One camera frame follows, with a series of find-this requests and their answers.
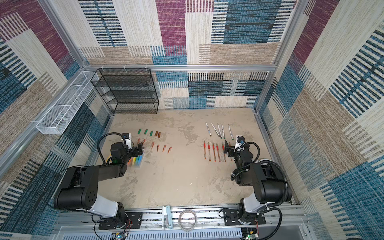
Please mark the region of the aluminium rail bracket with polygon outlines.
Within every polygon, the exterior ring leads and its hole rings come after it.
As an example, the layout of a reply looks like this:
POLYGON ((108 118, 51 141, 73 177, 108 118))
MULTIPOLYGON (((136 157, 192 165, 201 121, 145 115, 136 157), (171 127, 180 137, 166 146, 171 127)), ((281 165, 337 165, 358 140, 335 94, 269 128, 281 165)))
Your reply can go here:
POLYGON ((162 208, 162 230, 173 229, 173 217, 171 206, 166 205, 162 208))

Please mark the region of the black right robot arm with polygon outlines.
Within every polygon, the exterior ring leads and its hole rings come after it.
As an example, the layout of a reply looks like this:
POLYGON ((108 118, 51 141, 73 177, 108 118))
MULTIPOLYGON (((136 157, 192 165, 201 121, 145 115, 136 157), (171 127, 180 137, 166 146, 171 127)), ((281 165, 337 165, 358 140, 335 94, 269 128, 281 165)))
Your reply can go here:
POLYGON ((263 215, 268 210, 291 200, 292 191, 285 172, 271 160, 260 160, 260 153, 258 144, 245 142, 243 137, 234 146, 224 143, 224 154, 236 164, 231 181, 240 187, 253 188, 251 195, 240 200, 236 211, 224 211, 229 225, 264 224, 263 215))

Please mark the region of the green cap marker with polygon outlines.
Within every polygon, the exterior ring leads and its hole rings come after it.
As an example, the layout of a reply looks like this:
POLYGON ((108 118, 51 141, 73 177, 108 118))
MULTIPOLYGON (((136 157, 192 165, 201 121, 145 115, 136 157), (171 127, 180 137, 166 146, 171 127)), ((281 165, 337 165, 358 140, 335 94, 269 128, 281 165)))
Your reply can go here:
POLYGON ((231 136, 231 139, 234 140, 234 135, 233 135, 233 132, 232 132, 232 129, 231 129, 231 126, 228 125, 228 128, 229 128, 229 132, 230 132, 230 136, 231 136))
POLYGON ((219 125, 219 123, 217 123, 218 125, 218 131, 219 131, 219 135, 220 135, 220 138, 223 139, 223 135, 222 135, 222 131, 221 131, 221 126, 219 125))
POLYGON ((223 137, 223 139, 226 139, 226 136, 225 136, 225 131, 224 131, 224 126, 223 126, 223 124, 221 124, 221 130, 222 130, 222 137, 223 137))

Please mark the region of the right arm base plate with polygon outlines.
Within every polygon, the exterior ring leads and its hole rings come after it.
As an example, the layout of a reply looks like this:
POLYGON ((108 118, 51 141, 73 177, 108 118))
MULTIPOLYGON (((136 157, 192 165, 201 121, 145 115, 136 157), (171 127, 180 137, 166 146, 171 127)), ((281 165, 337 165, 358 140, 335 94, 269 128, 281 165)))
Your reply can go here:
POLYGON ((266 219, 261 214, 250 214, 238 209, 223 208, 219 216, 224 219, 226 226, 266 224, 266 219))

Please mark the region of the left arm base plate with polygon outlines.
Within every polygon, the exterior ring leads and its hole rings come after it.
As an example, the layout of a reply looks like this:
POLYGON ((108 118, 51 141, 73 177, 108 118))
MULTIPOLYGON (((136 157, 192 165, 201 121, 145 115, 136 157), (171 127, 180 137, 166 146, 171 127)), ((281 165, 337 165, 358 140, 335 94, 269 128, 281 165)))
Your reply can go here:
POLYGON ((126 212, 124 217, 106 218, 99 223, 99 230, 139 229, 142 224, 143 212, 126 212))

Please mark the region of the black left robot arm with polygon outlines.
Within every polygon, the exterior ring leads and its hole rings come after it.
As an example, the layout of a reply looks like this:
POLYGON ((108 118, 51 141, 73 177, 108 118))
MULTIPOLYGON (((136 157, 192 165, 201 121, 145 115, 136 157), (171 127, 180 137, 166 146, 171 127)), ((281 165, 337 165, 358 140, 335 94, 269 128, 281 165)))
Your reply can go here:
POLYGON ((100 223, 112 229, 128 225, 124 205, 111 201, 98 193, 99 182, 123 177, 128 162, 143 155, 143 143, 134 144, 131 134, 117 133, 121 141, 111 145, 111 156, 105 159, 97 143, 101 165, 72 166, 59 171, 55 176, 62 180, 55 192, 53 204, 56 210, 86 212, 100 217, 100 223))

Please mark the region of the brown cap marker bottom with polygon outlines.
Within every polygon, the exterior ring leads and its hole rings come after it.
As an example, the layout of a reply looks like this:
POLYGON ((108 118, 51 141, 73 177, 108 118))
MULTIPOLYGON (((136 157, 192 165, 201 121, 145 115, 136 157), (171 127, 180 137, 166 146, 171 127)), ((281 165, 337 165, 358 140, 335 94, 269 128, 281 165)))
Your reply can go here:
POLYGON ((212 127, 213 127, 215 133, 218 135, 218 137, 220 137, 221 135, 220 135, 219 131, 216 129, 216 127, 214 126, 214 124, 211 123, 211 125, 212 125, 212 127))

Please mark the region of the highlighter set clear case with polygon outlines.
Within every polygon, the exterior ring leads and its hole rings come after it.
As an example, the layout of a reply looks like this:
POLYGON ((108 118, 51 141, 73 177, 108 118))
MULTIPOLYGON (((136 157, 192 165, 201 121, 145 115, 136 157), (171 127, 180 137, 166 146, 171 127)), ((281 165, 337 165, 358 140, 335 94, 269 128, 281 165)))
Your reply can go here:
POLYGON ((132 157, 127 163, 128 167, 137 167, 139 168, 143 160, 143 156, 132 157))

